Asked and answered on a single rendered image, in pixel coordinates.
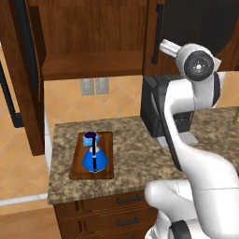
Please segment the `grey wall outlet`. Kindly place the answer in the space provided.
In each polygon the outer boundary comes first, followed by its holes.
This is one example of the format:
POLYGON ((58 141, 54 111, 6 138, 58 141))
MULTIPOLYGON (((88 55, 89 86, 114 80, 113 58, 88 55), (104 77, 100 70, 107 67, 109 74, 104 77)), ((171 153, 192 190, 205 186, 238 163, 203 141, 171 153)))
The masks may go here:
POLYGON ((82 78, 80 80, 80 89, 82 95, 94 95, 94 84, 92 78, 82 78))
POLYGON ((95 80, 96 93, 97 94, 107 94, 108 93, 108 78, 98 77, 95 80))

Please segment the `olive green object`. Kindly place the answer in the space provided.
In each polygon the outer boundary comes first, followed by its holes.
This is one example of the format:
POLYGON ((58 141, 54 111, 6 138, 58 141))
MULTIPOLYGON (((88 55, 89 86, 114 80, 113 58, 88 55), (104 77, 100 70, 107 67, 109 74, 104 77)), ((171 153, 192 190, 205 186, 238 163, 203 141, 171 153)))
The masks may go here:
POLYGON ((237 108, 232 124, 239 127, 239 107, 237 108))

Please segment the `wooden cabinet door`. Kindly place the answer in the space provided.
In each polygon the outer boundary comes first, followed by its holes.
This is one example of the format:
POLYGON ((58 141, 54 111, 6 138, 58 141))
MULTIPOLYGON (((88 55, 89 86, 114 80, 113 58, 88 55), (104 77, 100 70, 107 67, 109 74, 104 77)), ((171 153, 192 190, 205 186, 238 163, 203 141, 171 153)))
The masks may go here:
POLYGON ((239 0, 148 0, 143 74, 178 72, 173 59, 159 52, 153 64, 157 4, 163 4, 161 42, 202 45, 221 60, 221 71, 239 70, 239 0))
POLYGON ((0 43, 30 149, 34 156, 43 155, 46 48, 39 8, 30 0, 0 0, 0 43))

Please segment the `black coffee machine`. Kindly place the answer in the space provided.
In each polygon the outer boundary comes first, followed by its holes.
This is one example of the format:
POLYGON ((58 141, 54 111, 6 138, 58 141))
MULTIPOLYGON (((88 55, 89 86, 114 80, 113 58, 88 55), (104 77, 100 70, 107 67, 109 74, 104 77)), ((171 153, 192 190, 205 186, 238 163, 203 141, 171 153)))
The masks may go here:
MULTIPOLYGON (((181 79, 179 75, 163 75, 143 77, 140 117, 145 123, 150 135, 155 138, 162 148, 167 148, 168 144, 164 137, 160 111, 157 110, 153 98, 153 89, 160 86, 164 81, 181 79)), ((177 130, 181 140, 189 145, 195 145, 198 140, 190 132, 194 112, 185 112, 174 115, 177 130)))

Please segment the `brown wooden tray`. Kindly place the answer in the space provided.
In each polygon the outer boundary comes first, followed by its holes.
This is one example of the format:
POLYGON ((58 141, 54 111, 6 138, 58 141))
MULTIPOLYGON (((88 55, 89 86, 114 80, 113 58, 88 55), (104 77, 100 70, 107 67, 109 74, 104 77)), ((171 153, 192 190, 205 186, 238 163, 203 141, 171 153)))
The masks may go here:
POLYGON ((99 135, 99 142, 96 143, 95 148, 100 148, 108 158, 106 168, 98 173, 87 171, 83 165, 83 157, 89 147, 83 146, 83 135, 80 133, 77 138, 77 145, 74 153, 74 158, 71 165, 69 177, 74 180, 78 179, 112 179, 114 177, 113 168, 113 134, 111 132, 97 132, 99 135))

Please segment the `blue kettle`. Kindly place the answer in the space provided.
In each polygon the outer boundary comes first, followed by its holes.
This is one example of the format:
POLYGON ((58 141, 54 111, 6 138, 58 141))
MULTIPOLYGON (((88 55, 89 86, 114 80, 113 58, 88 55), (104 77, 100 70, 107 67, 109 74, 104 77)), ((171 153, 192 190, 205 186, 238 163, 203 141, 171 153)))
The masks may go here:
POLYGON ((92 146, 90 141, 85 141, 83 143, 83 146, 89 147, 83 157, 83 167, 87 171, 92 173, 98 173, 104 170, 108 164, 108 158, 105 153, 100 148, 96 148, 95 153, 92 153, 92 146))

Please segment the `wooden wall cabinet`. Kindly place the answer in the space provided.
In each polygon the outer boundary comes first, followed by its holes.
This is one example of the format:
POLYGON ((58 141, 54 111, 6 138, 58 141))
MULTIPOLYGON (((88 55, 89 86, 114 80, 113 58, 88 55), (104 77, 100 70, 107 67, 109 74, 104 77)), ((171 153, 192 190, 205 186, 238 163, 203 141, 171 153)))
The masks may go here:
POLYGON ((139 75, 148 0, 27 0, 39 14, 45 80, 139 75))

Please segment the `wooden drawer front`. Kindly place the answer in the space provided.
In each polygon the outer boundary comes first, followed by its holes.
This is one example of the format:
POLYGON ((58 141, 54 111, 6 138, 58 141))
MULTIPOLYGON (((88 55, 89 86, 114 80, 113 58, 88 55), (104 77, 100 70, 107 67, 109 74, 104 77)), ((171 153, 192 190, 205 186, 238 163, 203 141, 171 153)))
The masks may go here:
POLYGON ((109 209, 124 205, 136 205, 140 203, 145 203, 145 195, 142 190, 139 191, 132 191, 132 192, 125 192, 122 194, 114 194, 110 196, 98 197, 98 198, 91 198, 87 200, 81 200, 75 203, 76 210, 84 211, 84 212, 91 212, 93 210, 102 210, 102 209, 109 209), (126 198, 133 198, 136 194, 140 194, 141 200, 137 202, 127 203, 127 204, 118 204, 117 198, 120 197, 121 199, 126 198))
POLYGON ((90 235, 81 239, 145 239, 148 227, 135 228, 128 231, 112 232, 100 235, 90 235))
POLYGON ((154 222, 157 217, 157 210, 153 207, 135 207, 132 209, 118 209, 109 213, 99 214, 86 218, 84 220, 84 227, 86 232, 102 232, 113 229, 121 229, 126 226, 118 227, 117 219, 120 221, 133 220, 134 217, 138 217, 138 223, 132 225, 138 225, 140 223, 154 222))

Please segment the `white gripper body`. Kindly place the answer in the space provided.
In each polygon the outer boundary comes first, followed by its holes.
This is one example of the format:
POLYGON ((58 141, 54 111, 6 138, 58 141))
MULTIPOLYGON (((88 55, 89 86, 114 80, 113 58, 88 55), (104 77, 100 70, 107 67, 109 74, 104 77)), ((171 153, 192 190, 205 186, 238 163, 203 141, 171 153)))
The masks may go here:
POLYGON ((161 42, 159 49, 161 52, 175 58, 181 47, 167 39, 164 39, 161 42))

